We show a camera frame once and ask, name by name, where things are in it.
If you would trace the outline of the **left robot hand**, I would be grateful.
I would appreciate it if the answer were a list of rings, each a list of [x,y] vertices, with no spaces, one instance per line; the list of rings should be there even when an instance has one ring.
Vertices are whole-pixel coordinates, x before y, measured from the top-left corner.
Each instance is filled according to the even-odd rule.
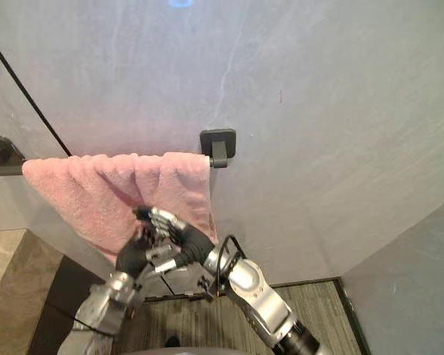
[[[156,237],[143,229],[119,251],[115,270],[127,274],[135,285],[143,285],[176,270],[175,256],[180,251],[181,247],[169,237]]]

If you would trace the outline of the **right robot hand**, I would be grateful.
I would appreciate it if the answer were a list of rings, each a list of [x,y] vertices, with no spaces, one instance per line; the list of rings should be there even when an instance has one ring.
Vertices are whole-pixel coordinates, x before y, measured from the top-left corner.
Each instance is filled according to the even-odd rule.
[[[170,212],[154,206],[138,206],[133,213],[138,220],[148,222],[157,234],[168,237],[181,248],[172,259],[165,260],[155,267],[156,274],[163,274],[193,263],[202,266],[215,247],[201,230]]]

